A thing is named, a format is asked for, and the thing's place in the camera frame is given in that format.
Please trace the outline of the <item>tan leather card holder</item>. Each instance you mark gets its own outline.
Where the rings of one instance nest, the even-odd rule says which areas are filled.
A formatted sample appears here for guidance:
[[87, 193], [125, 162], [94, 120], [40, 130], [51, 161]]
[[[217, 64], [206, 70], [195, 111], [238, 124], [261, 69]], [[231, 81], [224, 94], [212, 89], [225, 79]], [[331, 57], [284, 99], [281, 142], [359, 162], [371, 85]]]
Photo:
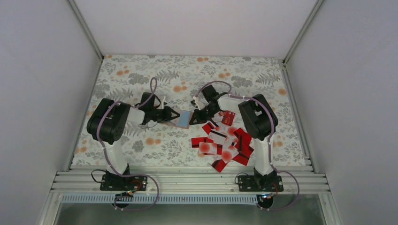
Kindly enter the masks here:
[[176, 125], [169, 125], [172, 127], [177, 127], [177, 128], [183, 128], [183, 129], [188, 129], [190, 127], [189, 121], [192, 117], [192, 112], [191, 111], [186, 111], [186, 110], [181, 110], [181, 109], [174, 109], [178, 113], [180, 113], [180, 117], [177, 118], [177, 124]]

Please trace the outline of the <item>red card with gold print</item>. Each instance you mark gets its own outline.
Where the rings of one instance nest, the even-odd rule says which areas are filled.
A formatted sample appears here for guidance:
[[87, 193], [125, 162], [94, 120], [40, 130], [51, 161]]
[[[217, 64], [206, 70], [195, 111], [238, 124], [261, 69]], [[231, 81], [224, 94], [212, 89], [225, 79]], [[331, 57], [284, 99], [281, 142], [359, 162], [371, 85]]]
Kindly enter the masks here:
[[234, 112], [223, 111], [221, 123], [227, 126], [231, 126], [233, 124], [235, 116], [236, 114]]

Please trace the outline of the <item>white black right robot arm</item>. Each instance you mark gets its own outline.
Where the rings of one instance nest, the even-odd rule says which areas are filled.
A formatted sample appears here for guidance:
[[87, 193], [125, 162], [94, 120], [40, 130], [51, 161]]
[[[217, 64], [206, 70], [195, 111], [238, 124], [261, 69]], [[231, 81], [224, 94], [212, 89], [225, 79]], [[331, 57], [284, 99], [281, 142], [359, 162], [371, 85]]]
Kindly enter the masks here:
[[222, 93], [210, 98], [207, 104], [194, 97], [191, 104], [196, 107], [191, 122], [196, 124], [211, 119], [220, 111], [231, 111], [241, 116], [246, 132], [254, 140], [255, 187], [260, 191], [267, 190], [277, 177], [272, 164], [272, 139], [278, 119], [265, 97], [262, 94], [243, 97]]

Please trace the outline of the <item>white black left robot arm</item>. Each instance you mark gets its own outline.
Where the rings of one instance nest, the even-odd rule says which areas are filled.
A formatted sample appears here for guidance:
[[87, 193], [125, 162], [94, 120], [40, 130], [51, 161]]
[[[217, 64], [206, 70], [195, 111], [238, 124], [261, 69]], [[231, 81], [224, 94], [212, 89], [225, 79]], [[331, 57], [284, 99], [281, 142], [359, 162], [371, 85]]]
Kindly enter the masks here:
[[122, 152], [121, 144], [118, 143], [127, 122], [139, 126], [150, 122], [157, 125], [178, 119], [180, 116], [180, 112], [157, 97], [150, 97], [135, 105], [108, 98], [102, 99], [89, 118], [86, 129], [103, 149], [107, 162], [105, 182], [111, 180], [119, 190], [124, 190], [130, 185], [130, 166]]

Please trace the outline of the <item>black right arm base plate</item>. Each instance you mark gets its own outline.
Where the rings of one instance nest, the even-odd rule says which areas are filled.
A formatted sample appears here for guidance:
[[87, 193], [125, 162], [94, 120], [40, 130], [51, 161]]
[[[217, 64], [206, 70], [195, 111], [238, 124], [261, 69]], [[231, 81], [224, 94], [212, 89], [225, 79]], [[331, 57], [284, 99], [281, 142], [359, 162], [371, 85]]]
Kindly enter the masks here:
[[254, 175], [239, 175], [237, 185], [240, 192], [283, 192], [282, 177], [279, 175], [258, 177]]

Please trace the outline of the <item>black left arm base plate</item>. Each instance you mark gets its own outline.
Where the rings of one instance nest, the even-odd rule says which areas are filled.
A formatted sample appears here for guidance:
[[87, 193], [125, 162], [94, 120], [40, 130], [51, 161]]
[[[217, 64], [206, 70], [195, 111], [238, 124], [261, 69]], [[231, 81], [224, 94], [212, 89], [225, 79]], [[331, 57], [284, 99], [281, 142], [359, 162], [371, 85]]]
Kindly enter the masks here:
[[121, 177], [113, 173], [106, 173], [102, 176], [101, 191], [145, 191], [148, 177], [133, 176]]

